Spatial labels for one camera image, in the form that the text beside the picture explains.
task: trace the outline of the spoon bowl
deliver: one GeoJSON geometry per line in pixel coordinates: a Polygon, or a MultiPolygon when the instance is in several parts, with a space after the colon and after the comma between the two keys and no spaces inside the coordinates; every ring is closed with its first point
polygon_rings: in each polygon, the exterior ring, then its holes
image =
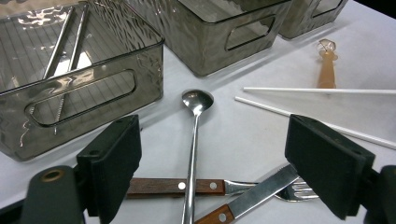
{"type": "Polygon", "coordinates": [[[194,113],[194,128],[192,136],[191,154],[190,154],[190,165],[187,176],[187,188],[184,199],[183,207],[183,224],[194,223],[194,199],[195,199],[195,167],[196,167],[196,148],[198,143],[198,121],[201,114],[206,111],[210,106],[213,105],[214,99],[212,94],[207,91],[200,90],[187,90],[182,94],[181,99],[183,103],[188,107],[192,113],[194,113]]]}
{"type": "Polygon", "coordinates": [[[181,97],[184,105],[188,107],[194,115],[200,115],[213,105],[214,99],[212,94],[200,90],[184,91],[181,97]]]}

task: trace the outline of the fork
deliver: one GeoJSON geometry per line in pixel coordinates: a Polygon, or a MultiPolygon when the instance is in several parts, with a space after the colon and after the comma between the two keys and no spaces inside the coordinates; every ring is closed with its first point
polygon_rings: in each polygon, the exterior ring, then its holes
{"type": "MultiPolygon", "coordinates": [[[[223,179],[197,179],[196,194],[200,196],[224,196],[242,194],[258,183],[223,179]]],[[[127,198],[184,197],[185,179],[133,178],[127,191],[127,198]]],[[[308,185],[298,178],[276,194],[286,202],[301,202],[318,198],[308,185]]]]}
{"type": "Polygon", "coordinates": [[[303,202],[319,197],[300,177],[283,188],[275,196],[280,200],[291,203],[303,202]]]}

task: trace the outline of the white chopstick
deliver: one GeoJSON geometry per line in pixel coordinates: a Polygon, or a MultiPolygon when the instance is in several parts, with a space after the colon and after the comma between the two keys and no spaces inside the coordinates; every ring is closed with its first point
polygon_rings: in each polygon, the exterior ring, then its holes
{"type": "Polygon", "coordinates": [[[348,90],[348,89],[298,89],[298,88],[260,88],[245,87],[244,91],[283,91],[283,92],[306,92],[306,93],[357,93],[357,94],[380,94],[394,95],[396,90],[348,90]]]}
{"type": "MultiPolygon", "coordinates": [[[[254,105],[254,106],[257,106],[258,108],[262,108],[262,109],[265,109],[265,110],[268,110],[268,111],[271,111],[271,112],[274,112],[274,113],[277,113],[279,115],[283,115],[286,117],[289,117],[291,114],[293,114],[286,110],[282,110],[282,109],[272,107],[269,105],[263,105],[263,104],[260,104],[260,103],[254,102],[254,101],[250,101],[250,100],[238,97],[238,96],[235,96],[235,101],[239,101],[239,102],[245,103],[247,105],[254,105]]],[[[359,138],[361,140],[364,140],[364,141],[367,141],[370,143],[374,143],[374,144],[377,144],[382,147],[396,149],[396,143],[394,143],[394,142],[390,142],[390,141],[382,139],[382,138],[371,136],[369,134],[359,133],[359,132],[349,130],[349,129],[346,129],[343,127],[339,127],[339,126],[336,126],[336,125],[333,125],[330,123],[325,123],[325,122],[323,122],[323,123],[326,124],[327,126],[329,126],[330,128],[336,130],[339,133],[342,133],[342,134],[345,134],[345,135],[348,135],[351,137],[359,138]]]]}

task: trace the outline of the rivet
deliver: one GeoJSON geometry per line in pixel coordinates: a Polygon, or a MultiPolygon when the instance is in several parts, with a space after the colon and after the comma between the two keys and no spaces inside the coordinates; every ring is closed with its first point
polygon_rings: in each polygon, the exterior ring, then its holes
{"type": "Polygon", "coordinates": [[[215,182],[210,183],[209,187],[211,189],[216,189],[218,187],[218,185],[215,182]]]}
{"type": "Polygon", "coordinates": [[[220,215],[219,215],[219,221],[220,222],[225,222],[227,220],[227,217],[225,216],[225,214],[224,213],[221,213],[220,215]]]}
{"type": "Polygon", "coordinates": [[[185,189],[186,188],[186,184],[184,182],[180,182],[180,183],[178,183],[178,188],[179,189],[185,189]]]}
{"type": "Polygon", "coordinates": [[[52,182],[52,181],[55,181],[55,180],[61,178],[63,175],[64,175],[63,170],[60,170],[60,169],[50,170],[41,176],[41,181],[52,182]]]}

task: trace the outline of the stainless steel utensil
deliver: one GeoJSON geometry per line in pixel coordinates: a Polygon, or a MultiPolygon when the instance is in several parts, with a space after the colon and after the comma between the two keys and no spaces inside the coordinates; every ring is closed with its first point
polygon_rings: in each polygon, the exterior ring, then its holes
{"type": "Polygon", "coordinates": [[[58,40],[56,41],[55,47],[53,49],[53,52],[52,52],[52,54],[51,54],[51,56],[49,58],[49,65],[47,66],[46,71],[44,72],[43,79],[49,78],[55,72],[55,68],[56,68],[55,59],[59,55],[59,49],[60,49],[60,46],[62,45],[62,43],[64,41],[64,34],[66,33],[67,26],[70,23],[70,20],[71,20],[71,18],[73,16],[74,10],[75,10],[74,7],[70,7],[68,12],[67,12],[67,16],[64,19],[64,26],[62,27],[61,33],[59,34],[58,40]]]}
{"type": "Polygon", "coordinates": [[[201,114],[213,105],[212,94],[200,90],[187,90],[182,94],[183,103],[194,114],[194,127],[192,136],[192,146],[190,154],[190,167],[187,177],[187,190],[183,207],[182,223],[192,224],[194,222],[194,197],[195,197],[195,167],[196,148],[198,145],[198,121],[201,114]]]}
{"type": "MultiPolygon", "coordinates": [[[[186,179],[133,178],[127,198],[183,197],[186,179]]],[[[225,196],[245,193],[259,183],[225,179],[197,179],[195,195],[225,196]]],[[[318,198],[318,195],[299,177],[275,195],[286,202],[301,202],[318,198]]]]}
{"type": "MultiPolygon", "coordinates": [[[[81,42],[81,38],[82,38],[82,32],[83,29],[85,27],[85,24],[87,22],[87,17],[88,17],[88,4],[85,4],[83,9],[82,9],[82,15],[81,15],[81,19],[79,21],[79,26],[78,26],[78,31],[77,31],[77,36],[76,36],[76,42],[75,42],[75,46],[73,47],[73,52],[72,52],[72,56],[70,58],[70,63],[69,66],[67,68],[67,72],[72,71],[73,69],[75,69],[75,67],[77,66],[77,52],[78,52],[78,48],[81,42]]],[[[55,118],[55,122],[58,122],[61,119],[61,115],[62,115],[62,111],[64,110],[64,97],[66,96],[66,93],[63,94],[61,96],[61,100],[59,101],[59,107],[58,107],[58,112],[56,113],[56,118],[55,118]]],[[[57,134],[58,132],[58,127],[55,126],[53,133],[57,134]]]]}
{"type": "Polygon", "coordinates": [[[268,177],[256,187],[241,194],[230,203],[226,203],[208,215],[200,218],[197,224],[231,223],[240,218],[259,204],[269,200],[299,176],[290,164],[280,169],[276,174],[268,177]]]}

